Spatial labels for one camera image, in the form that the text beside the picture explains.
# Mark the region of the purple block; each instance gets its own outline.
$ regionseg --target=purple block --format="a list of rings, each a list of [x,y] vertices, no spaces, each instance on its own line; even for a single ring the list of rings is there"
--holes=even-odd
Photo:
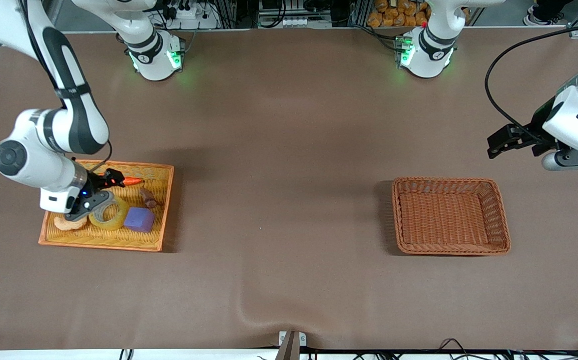
[[[131,207],[126,219],[124,219],[124,227],[133,231],[148,233],[151,231],[155,219],[156,215],[149,209]]]

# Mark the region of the orange carrot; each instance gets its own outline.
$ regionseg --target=orange carrot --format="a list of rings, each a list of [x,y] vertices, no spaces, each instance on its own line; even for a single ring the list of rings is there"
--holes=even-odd
[[[142,182],[141,178],[137,177],[125,177],[124,181],[122,182],[126,186],[130,187],[131,185],[138,185]]]

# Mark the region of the tape roll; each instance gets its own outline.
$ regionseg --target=tape roll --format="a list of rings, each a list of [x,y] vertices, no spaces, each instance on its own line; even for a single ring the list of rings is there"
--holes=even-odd
[[[118,211],[113,215],[113,218],[109,219],[109,221],[104,221],[104,210],[114,204],[118,207]],[[122,200],[122,198],[113,195],[109,201],[93,209],[88,215],[88,218],[89,221],[91,221],[91,224],[99,228],[104,230],[118,230],[122,227],[122,224],[124,224],[124,219],[126,219],[127,214],[129,213],[129,208],[130,206],[127,202]]]

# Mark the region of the basket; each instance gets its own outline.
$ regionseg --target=basket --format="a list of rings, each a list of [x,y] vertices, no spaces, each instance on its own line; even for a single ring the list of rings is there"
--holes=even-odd
[[[77,160],[87,170],[98,164],[99,160]],[[122,171],[124,176],[141,178],[143,182],[138,185],[128,187],[110,187],[107,191],[113,192],[125,200],[131,207],[145,207],[139,190],[145,187],[152,191],[156,200],[161,205],[152,209],[156,215],[153,227],[150,232],[136,232],[121,227],[118,230],[103,230],[93,226],[90,222],[83,228],[73,231],[62,231],[53,225],[53,218],[63,216],[55,212],[45,212],[42,221],[42,231],[38,244],[54,246],[70,246],[74,248],[96,248],[134,251],[162,251],[165,225],[167,223],[167,212],[169,198],[171,197],[171,187],[173,184],[173,166],[163,164],[151,164],[146,162],[122,162],[107,161],[95,172],[103,174],[107,167]]]
[[[511,249],[497,184],[489,178],[399,177],[398,248],[417,255],[505,255]]]

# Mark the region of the tabletop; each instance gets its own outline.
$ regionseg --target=tabletop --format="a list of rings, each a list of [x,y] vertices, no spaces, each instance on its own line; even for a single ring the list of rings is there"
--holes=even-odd
[[[165,251],[40,246],[38,189],[0,175],[0,349],[263,347],[279,330],[321,348],[578,349],[578,171],[487,157],[505,119],[485,72],[543,32],[466,29],[434,79],[360,30],[201,32],[160,82],[113,34],[69,35],[112,159],[175,166]],[[507,55],[491,89],[528,123],[576,73],[561,35]],[[35,61],[0,50],[0,140],[58,106]],[[398,251],[399,176],[493,178],[510,253]]]

